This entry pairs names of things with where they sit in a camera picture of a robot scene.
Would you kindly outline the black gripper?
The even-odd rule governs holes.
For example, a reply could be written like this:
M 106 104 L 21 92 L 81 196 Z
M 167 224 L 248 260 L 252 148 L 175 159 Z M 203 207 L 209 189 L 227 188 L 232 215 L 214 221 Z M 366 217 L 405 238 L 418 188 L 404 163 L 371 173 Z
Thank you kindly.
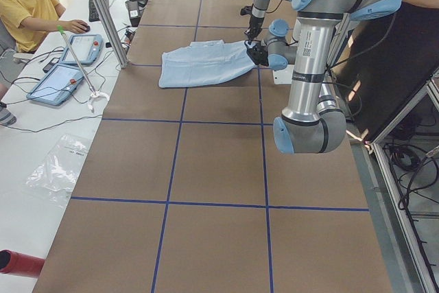
M 247 36 L 248 40 L 254 40 L 261 33 L 262 25 L 263 18 L 253 15 L 250 16 L 249 27 L 245 31 L 245 35 Z
M 262 65 L 264 67 L 269 66 L 268 51 L 262 44 L 247 46 L 246 53 L 255 65 Z

